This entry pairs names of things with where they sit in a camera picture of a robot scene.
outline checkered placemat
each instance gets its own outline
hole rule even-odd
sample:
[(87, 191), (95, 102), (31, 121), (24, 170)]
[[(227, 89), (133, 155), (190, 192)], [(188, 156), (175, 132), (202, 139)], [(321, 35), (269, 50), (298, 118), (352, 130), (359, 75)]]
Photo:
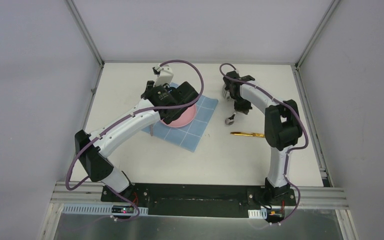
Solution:
[[(171, 86), (177, 87), (177, 84), (172, 83)], [(217, 99), (201, 96), (196, 102), (196, 116), (192, 122), (182, 127), (169, 127), (161, 122), (157, 122), (153, 126), (153, 135), (191, 152), (195, 152), (218, 103), (219, 100)], [(150, 133), (150, 127), (145, 127), (142, 131)]]

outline cable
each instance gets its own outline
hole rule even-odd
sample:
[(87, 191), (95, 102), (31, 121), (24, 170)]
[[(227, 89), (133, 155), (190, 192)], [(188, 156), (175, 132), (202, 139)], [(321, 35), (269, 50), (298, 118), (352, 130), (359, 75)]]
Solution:
[[(68, 168), (68, 172), (67, 172), (67, 175), (65, 177), (65, 188), (67, 188), (67, 190), (69, 191), (73, 191), (75, 189), (77, 189), (80, 185), (82, 185), (82, 183), (84, 183), (89, 177), (85, 177), (83, 178), (79, 183), (77, 183), (75, 186), (73, 187), (70, 187), (70, 179), (72, 177), (72, 174), (73, 174), (73, 168), (76, 164), (76, 161), (79, 159), (79, 157), (90, 147), (92, 146), (96, 141), (98, 141), (100, 138), (102, 138), (102, 136), (104, 136), (105, 134), (107, 134), (111, 129), (113, 129), (115, 126), (119, 125), (120, 123), (124, 122), (125, 120), (131, 118), (132, 116), (134, 115), (137, 115), (137, 114), (140, 114), (140, 113), (143, 113), (143, 112), (146, 112), (146, 111), (150, 111), (150, 110), (164, 110), (164, 109), (181, 109), (181, 108), (185, 108), (185, 107), (189, 107), (189, 106), (192, 106), (194, 105), (199, 99), (200, 97), (202, 96), (203, 94), (203, 91), (204, 91), (204, 79), (203, 79), (203, 76), (201, 75), (200, 71), (198, 70), (198, 68), (196, 66), (194, 66), (192, 63), (188, 62), (188, 61), (185, 61), (185, 60), (179, 60), (179, 59), (175, 59), (175, 60), (168, 60), (168, 61), (165, 61), (163, 63), (161, 63), (159, 66), (162, 67), (164, 65), (167, 65), (167, 64), (170, 64), (170, 63), (183, 63), (183, 64), (187, 64), (189, 66), (191, 66), (195, 72), (198, 74), (199, 76), (199, 80), (201, 82), (201, 90), (199, 91), (199, 94), (198, 96), (192, 100), (191, 102), (189, 103), (185, 103), (185, 104), (182, 104), (182, 105), (177, 105), (177, 106), (153, 106), (153, 107), (146, 107), (146, 108), (143, 108), (143, 109), (139, 109), (139, 110), (136, 110), (133, 112), (133, 114), (128, 114), (124, 117), (122, 117), (121, 119), (119, 119), (118, 121), (114, 122), (113, 124), (111, 124), (109, 127), (107, 127), (104, 131), (102, 131), (100, 134), (99, 134), (99, 137), (95, 137), (94, 139), (92, 139), (88, 144), (86, 144), (80, 151), (78, 151), (78, 153), (75, 155), (75, 157), (73, 158), (73, 160), (71, 161), (71, 164), (70, 164), (70, 167)], [(120, 199), (122, 199), (123, 201), (126, 201), (127, 203), (131, 204), (134, 209), (137, 211), (136, 215), (134, 216), (131, 216), (130, 218), (127, 218), (127, 219), (117, 219), (115, 218), (118, 222), (126, 222), (126, 221), (131, 221), (135, 218), (137, 218), (140, 214), (140, 209), (138, 208), (138, 206), (136, 204), (134, 204), (133, 202), (131, 202), (130, 200), (128, 200), (127, 198), (121, 196), (118, 192), (116, 192), (114, 189), (112, 189), (111, 187), (107, 186), (109, 188), (109, 190), (111, 190), (111, 192), (113, 192), (117, 197), (119, 197)]]
[(293, 116), (295, 117), (295, 119), (298, 121), (298, 124), (299, 126), (301, 127), (302, 129), (302, 133), (304, 134), (304, 137), (305, 137), (305, 144), (303, 146), (297, 146), (297, 147), (292, 147), (290, 148), (288, 151), (286, 151), (286, 158), (285, 158), (285, 167), (284, 167), (284, 170), (283, 170), (283, 176), (286, 180), (286, 182), (288, 184), (290, 184), (292, 187), (294, 187), (298, 193), (298, 199), (296, 200), (296, 205), (295, 207), (293, 208), (292, 212), (286, 216), (281, 222), (279, 223), (282, 223), (284, 222), (286, 219), (288, 219), (294, 212), (295, 210), (297, 210), (298, 208), (298, 205), (300, 204), (300, 201), (301, 201), (301, 191), (300, 189), (295, 185), (293, 184), (291, 181), (289, 181), (287, 175), (288, 175), (288, 163), (289, 163), (289, 155), (290, 153), (293, 151), (293, 150), (300, 150), (300, 149), (305, 149), (306, 147), (308, 147), (309, 145), (309, 136), (307, 134), (307, 131), (304, 127), (304, 124), (303, 122), (301, 121), (300, 119), (300, 116), (298, 116), (298, 113), (291, 107), (289, 106), (288, 104), (282, 102), (282, 101), (279, 101), (278, 99), (274, 98), (273, 95), (271, 95), (270, 93), (268, 93), (266, 90), (264, 90), (263, 88), (261, 88), (260, 86), (258, 85), (255, 85), (255, 84), (252, 84), (250, 82), (247, 82), (247, 81), (242, 81), (242, 80), (238, 80), (238, 79), (234, 79), (234, 78), (231, 78), (229, 76), (227, 76), (223, 71), (222, 71), (222, 67), (225, 66), (225, 65), (228, 65), (228, 66), (231, 66), (235, 71), (237, 70), (235, 66), (233, 66), (233, 64), (230, 64), (230, 63), (223, 63), (220, 65), (219, 67), (219, 71), (221, 73), (221, 75), (223, 75), (223, 77), (227, 78), (228, 80), (230, 81), (233, 81), (233, 82), (237, 82), (237, 83), (241, 83), (241, 84), (245, 84), (245, 85), (249, 85), (249, 86), (252, 86), (256, 89), (258, 89), (260, 92), (262, 92), (263, 94), (265, 94), (267, 97), (269, 97), (270, 99), (273, 100), (273, 102), (277, 103), (277, 104), (280, 104), (282, 106), (284, 106), (285, 108), (289, 109), (290, 112), (293, 114)]

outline white table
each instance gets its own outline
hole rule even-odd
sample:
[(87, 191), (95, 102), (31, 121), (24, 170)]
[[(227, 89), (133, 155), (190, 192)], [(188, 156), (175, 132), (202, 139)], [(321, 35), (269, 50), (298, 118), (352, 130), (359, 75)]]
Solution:
[[(146, 82), (155, 80), (155, 63), (107, 63), (97, 88), (86, 125), (86, 132), (101, 128), (133, 107), (140, 100)], [(199, 92), (200, 81), (186, 64), (170, 65), (173, 82), (191, 83)], [(195, 152), (175, 146), (145, 132), (138, 132), (119, 148), (109, 160), (124, 171), (134, 183), (205, 184), (205, 185), (264, 185), (270, 167), (270, 146), (264, 138), (233, 136), (230, 132), (264, 133), (264, 115), (255, 107), (248, 115), (239, 114), (235, 124), (225, 125), (234, 108), (233, 101), (221, 96), (223, 78), (219, 64), (196, 64), (204, 78), (203, 94), (219, 100), (215, 112)], [(291, 67), (288, 65), (238, 64), (240, 75), (251, 75), (274, 96), (294, 99), (307, 126)], [(225, 72), (231, 71), (226, 66)], [(304, 144), (304, 137), (298, 145)], [(73, 181), (86, 172), (77, 162)], [(322, 187), (319, 166), (313, 145), (293, 152), (289, 172), (297, 186)]]

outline knife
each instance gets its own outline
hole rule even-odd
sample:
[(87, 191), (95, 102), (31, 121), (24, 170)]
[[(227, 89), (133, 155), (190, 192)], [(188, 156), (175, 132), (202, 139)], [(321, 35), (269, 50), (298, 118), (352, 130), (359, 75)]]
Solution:
[(258, 137), (258, 138), (264, 138), (263, 133), (256, 133), (256, 132), (241, 132), (241, 131), (233, 131), (230, 133), (231, 135), (236, 135), (236, 136), (247, 136), (247, 137)]

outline wall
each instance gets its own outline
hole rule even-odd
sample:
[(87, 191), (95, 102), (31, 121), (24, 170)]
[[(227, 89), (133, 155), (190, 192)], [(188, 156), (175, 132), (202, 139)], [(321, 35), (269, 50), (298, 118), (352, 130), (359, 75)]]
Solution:
[(295, 63), (331, 0), (75, 0), (105, 61)]
[(0, 239), (35, 239), (98, 74), (64, 1), (0, 0)]
[(344, 0), (301, 67), (360, 239), (384, 238), (384, 1)]

